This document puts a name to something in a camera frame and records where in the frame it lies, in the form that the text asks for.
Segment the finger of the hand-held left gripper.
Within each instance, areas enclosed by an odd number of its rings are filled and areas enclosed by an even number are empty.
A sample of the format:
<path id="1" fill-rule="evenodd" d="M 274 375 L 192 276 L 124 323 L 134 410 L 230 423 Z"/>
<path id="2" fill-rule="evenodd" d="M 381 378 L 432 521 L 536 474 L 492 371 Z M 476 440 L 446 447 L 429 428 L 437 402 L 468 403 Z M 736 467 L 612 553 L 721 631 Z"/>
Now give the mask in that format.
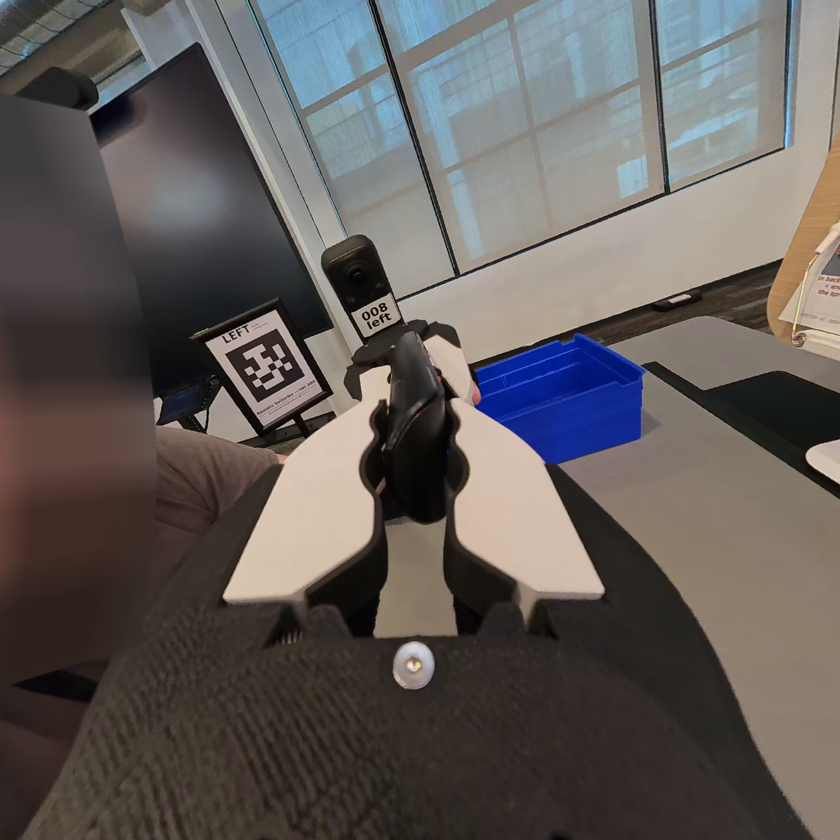
<path id="1" fill-rule="evenodd" d="M 464 403 L 477 406 L 480 402 L 480 391 L 462 349 L 445 337 L 426 338 L 424 346 L 434 367 L 439 370 L 445 387 L 452 395 Z"/>

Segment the person's torso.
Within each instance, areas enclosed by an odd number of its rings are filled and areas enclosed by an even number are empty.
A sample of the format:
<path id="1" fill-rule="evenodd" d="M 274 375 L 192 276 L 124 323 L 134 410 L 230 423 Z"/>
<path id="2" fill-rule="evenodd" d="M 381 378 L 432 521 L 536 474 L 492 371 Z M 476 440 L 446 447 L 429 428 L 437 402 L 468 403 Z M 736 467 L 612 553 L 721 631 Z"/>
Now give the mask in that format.
<path id="1" fill-rule="evenodd" d="M 287 455 L 173 427 L 155 429 L 156 487 L 149 595 L 268 469 Z"/>

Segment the blue plastic bin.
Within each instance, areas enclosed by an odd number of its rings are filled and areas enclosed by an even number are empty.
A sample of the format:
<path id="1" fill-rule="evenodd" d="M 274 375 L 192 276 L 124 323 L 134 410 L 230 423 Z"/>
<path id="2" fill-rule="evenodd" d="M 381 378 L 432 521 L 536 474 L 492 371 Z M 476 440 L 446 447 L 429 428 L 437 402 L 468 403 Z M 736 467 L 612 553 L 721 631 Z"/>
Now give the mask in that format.
<path id="1" fill-rule="evenodd" d="M 645 374 L 577 333 L 479 367 L 478 409 L 560 464 L 641 437 Z"/>

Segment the white tag sign board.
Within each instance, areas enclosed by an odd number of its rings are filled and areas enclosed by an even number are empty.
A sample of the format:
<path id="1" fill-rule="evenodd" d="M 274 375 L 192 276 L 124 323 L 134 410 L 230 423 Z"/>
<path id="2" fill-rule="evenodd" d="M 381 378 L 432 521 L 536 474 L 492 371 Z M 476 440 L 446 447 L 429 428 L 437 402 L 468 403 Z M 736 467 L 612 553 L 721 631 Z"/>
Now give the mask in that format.
<path id="1" fill-rule="evenodd" d="M 280 299 L 272 299 L 190 337 L 213 366 L 257 436 L 302 415 L 333 395 Z"/>

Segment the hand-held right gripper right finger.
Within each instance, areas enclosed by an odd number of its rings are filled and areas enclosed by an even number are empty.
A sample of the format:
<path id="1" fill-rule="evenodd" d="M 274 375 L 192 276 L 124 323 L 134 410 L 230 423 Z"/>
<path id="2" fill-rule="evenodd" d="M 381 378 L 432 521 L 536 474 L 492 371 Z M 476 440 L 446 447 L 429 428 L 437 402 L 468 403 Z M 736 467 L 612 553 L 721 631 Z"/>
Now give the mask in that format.
<path id="1" fill-rule="evenodd" d="M 606 588 L 542 458 L 456 398 L 447 405 L 444 578 L 485 616 L 498 603 L 532 616 L 540 602 L 595 602 Z"/>

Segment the black mat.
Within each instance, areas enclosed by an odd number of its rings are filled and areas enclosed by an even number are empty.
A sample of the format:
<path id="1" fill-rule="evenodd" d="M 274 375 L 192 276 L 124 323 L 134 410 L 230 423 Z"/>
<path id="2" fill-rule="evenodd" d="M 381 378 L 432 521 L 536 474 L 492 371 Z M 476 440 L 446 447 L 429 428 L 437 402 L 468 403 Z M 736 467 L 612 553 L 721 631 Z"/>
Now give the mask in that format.
<path id="1" fill-rule="evenodd" d="M 806 452 L 838 439 L 839 394 L 794 374 L 772 371 L 703 390 L 658 362 L 643 368 L 839 498 L 838 484 L 811 467 Z"/>

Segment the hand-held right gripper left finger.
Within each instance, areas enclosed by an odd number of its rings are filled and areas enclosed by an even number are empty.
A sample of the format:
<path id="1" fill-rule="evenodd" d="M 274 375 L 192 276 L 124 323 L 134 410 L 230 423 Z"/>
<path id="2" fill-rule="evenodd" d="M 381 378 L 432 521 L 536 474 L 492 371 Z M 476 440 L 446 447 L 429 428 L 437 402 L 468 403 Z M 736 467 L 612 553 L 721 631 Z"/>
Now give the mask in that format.
<path id="1" fill-rule="evenodd" d="M 228 606 L 279 603 L 302 616 L 317 601 L 354 613 L 372 595 L 325 588 L 381 551 L 371 587 L 387 575 L 378 479 L 368 462 L 381 453 L 376 421 L 384 401 L 363 401 L 308 437 L 288 456 L 226 589 Z"/>

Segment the white stand base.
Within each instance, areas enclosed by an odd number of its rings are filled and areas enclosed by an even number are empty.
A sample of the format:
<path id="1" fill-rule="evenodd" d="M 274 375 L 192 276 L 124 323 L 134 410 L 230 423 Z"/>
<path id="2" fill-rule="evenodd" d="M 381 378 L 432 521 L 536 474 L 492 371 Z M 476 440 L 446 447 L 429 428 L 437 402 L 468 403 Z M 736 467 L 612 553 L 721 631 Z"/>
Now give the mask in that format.
<path id="1" fill-rule="evenodd" d="M 809 447 L 804 452 L 804 474 L 839 498 L 839 439 Z"/>

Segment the black remote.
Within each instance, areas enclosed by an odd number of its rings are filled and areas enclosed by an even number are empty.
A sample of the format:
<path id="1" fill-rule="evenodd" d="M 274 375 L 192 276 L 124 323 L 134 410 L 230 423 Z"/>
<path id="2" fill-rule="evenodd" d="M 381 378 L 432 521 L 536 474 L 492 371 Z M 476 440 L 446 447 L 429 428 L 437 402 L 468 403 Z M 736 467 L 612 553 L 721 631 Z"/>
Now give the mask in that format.
<path id="1" fill-rule="evenodd" d="M 386 400 L 382 435 L 385 494 L 392 513 L 431 523 L 446 513 L 446 474 L 451 424 L 450 395 L 415 332 L 404 334 L 390 354 L 390 363 L 362 374 L 361 399 Z"/>

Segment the instruction sheet on stand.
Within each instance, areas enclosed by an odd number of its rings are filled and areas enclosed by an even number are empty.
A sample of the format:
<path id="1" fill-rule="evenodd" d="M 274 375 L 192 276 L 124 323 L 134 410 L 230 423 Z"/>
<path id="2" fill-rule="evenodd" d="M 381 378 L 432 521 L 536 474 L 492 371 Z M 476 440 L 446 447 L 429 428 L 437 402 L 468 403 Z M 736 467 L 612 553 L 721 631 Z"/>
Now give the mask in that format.
<path id="1" fill-rule="evenodd" d="M 792 325 L 781 320 L 784 307 L 802 283 L 815 248 L 839 218 L 839 135 L 826 158 L 801 221 L 770 289 L 766 314 L 773 335 L 791 346 Z"/>

